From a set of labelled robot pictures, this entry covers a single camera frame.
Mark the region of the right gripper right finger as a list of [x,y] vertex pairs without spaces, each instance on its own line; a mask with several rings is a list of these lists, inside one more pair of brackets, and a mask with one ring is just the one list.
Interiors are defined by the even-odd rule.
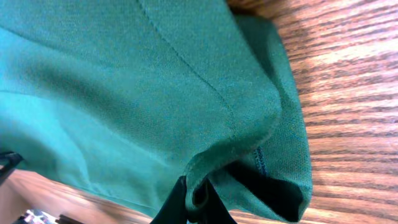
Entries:
[[198,224],[237,224],[208,179],[193,193],[192,222]]

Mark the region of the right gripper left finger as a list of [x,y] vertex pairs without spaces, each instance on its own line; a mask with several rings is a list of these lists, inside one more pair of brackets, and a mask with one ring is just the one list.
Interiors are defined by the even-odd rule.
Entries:
[[186,192],[186,177],[181,176],[150,224],[186,224],[188,222],[185,208]]

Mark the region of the green shirt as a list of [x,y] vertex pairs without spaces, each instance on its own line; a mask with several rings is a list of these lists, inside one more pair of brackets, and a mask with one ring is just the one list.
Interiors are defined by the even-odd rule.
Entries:
[[1,152],[155,218],[181,176],[228,212],[297,222],[302,108],[271,21],[224,1],[1,2]]

